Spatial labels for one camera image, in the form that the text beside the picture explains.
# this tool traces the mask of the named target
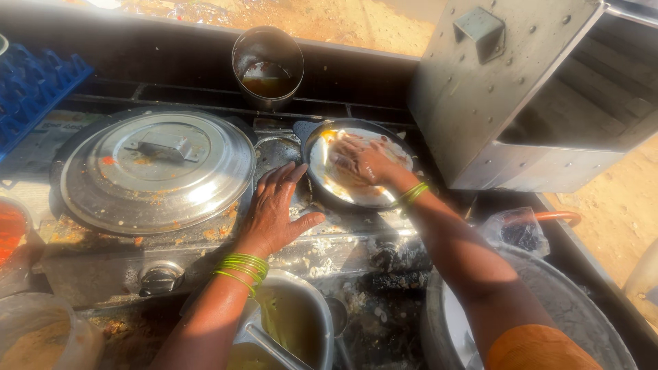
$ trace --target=cast iron pan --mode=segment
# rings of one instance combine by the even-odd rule
[[[402,149],[411,156],[413,160],[414,171],[418,169],[416,154],[409,147],[409,145],[407,145],[407,143],[404,140],[402,140],[398,135],[385,129],[384,127],[381,127],[378,124],[374,124],[372,122],[362,119],[336,119],[336,120],[325,120],[322,122],[308,122],[301,120],[295,122],[295,124],[292,126],[292,130],[295,133],[295,135],[297,135],[297,137],[301,140],[301,148],[300,148],[301,160],[302,162],[309,165],[309,170],[307,171],[307,174],[311,178],[314,188],[320,189],[321,194],[324,195],[323,198],[325,199],[329,198],[331,202],[341,205],[343,207],[360,208],[360,209],[377,209],[377,210],[391,209],[392,208],[391,206],[368,207],[364,205],[356,205],[354,203],[345,201],[342,198],[330,192],[329,190],[325,189],[324,186],[322,186],[320,178],[311,170],[311,149],[313,148],[313,144],[315,144],[315,141],[318,140],[318,138],[320,137],[320,134],[323,131],[340,130],[342,128],[362,128],[363,130],[368,130],[386,136],[392,142],[396,143],[397,145],[400,145]]]

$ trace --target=sandy ground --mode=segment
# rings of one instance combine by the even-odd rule
[[[658,238],[658,136],[573,194],[545,194],[556,209],[582,215],[574,232],[623,287]]]
[[[437,20],[443,7],[436,3]],[[239,29],[275,26],[299,38],[414,56],[423,54],[434,31],[433,22],[373,0],[126,0],[119,10]]]

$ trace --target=newspaper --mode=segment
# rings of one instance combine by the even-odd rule
[[[52,111],[0,162],[0,186],[18,197],[44,223],[53,224],[50,166],[59,148],[76,132],[105,117]]]

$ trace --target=egg tray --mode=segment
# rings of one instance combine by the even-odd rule
[[[49,49],[35,57],[9,45],[0,56],[0,161],[92,72],[77,54],[63,61]]]

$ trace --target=hand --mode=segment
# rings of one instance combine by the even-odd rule
[[[386,157],[379,143],[370,141],[370,147],[367,147],[351,138],[340,138],[334,142],[329,161],[368,185],[387,184],[395,173],[405,170]]]
[[[290,162],[261,177],[240,227],[236,252],[265,258],[324,221],[322,213],[312,212],[290,222],[290,199],[307,167]]]

